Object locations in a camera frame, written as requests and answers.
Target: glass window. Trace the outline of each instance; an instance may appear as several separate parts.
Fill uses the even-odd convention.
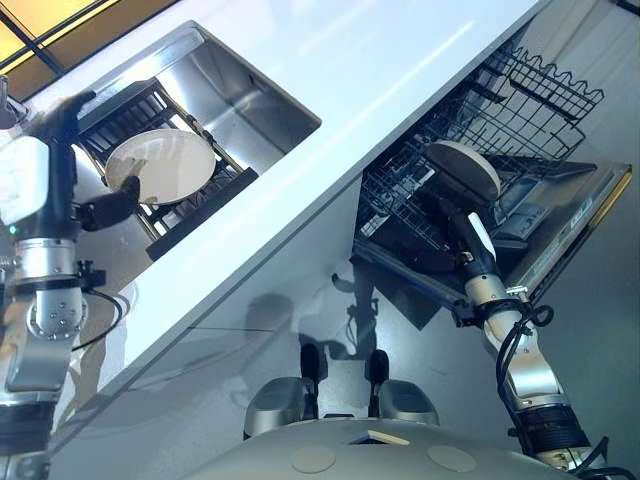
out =
[[[0,60],[16,53],[22,47],[24,43],[4,23],[0,23]]]
[[[1,0],[1,3],[34,37],[39,37],[74,13],[91,5],[93,1]]]
[[[0,0],[0,74],[26,100],[177,1]]]

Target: stainless steel sink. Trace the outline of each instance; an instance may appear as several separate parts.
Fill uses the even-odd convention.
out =
[[[152,77],[241,166],[259,175],[320,126],[318,117],[195,22],[98,81],[98,97],[83,113]]]
[[[85,121],[140,80],[157,79],[169,96],[209,131],[242,168],[263,174],[320,125],[320,120],[195,22],[187,22],[89,88],[97,97],[80,113]],[[100,170],[78,150],[78,201],[107,191]],[[96,260],[117,292],[150,264],[151,241],[133,218],[84,234],[83,258]],[[115,249],[118,255],[101,254]]]

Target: white countertop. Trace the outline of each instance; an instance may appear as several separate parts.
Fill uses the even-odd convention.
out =
[[[34,97],[32,108],[46,109],[195,20],[322,121],[123,291],[131,311],[107,340],[100,392],[131,380],[539,8],[536,0],[182,0]]]

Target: dish rack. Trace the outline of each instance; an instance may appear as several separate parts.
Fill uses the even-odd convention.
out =
[[[431,247],[448,250],[414,197],[420,188],[437,188],[438,168],[425,152],[438,140],[468,145],[497,170],[500,198],[478,206],[491,212],[483,218],[490,218],[489,228],[497,227],[541,179],[572,168],[563,163],[585,139],[578,124],[603,98],[602,90],[505,44],[367,167],[356,231],[370,237],[394,218]]]
[[[111,153],[125,140],[159,128],[198,134],[215,152],[216,166],[208,182],[189,197],[165,205],[138,205],[137,216],[153,241],[147,248],[152,260],[164,255],[258,178],[251,168],[240,167],[155,78],[133,83],[83,116],[78,138],[106,185],[105,167]]]

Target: white plate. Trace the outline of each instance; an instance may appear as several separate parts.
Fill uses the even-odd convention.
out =
[[[118,190],[129,175],[140,179],[140,203],[162,205],[196,192],[213,175],[216,157],[195,133],[150,130],[118,146],[107,160],[107,185]]]
[[[493,202],[500,196],[498,173],[474,149],[458,142],[440,140],[427,147],[427,156],[455,179],[455,184],[447,184],[459,193],[464,195],[464,189],[468,188],[488,202]]]

